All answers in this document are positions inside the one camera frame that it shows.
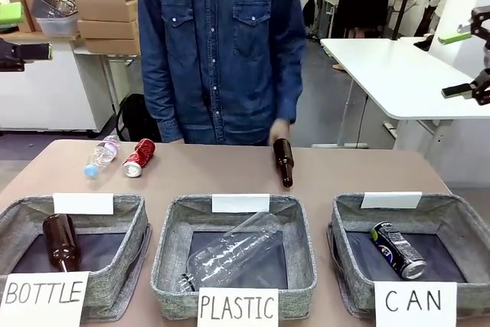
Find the person's left hand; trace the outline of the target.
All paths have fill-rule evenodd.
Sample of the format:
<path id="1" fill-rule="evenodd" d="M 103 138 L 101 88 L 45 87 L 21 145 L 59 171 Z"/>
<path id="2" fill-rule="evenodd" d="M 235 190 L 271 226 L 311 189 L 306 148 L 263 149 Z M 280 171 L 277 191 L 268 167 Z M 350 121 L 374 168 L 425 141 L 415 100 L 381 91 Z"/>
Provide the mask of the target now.
<path id="1" fill-rule="evenodd" d="M 269 145 L 278 139 L 289 139 L 291 125 L 287 119 L 275 119 L 269 130 Z"/>

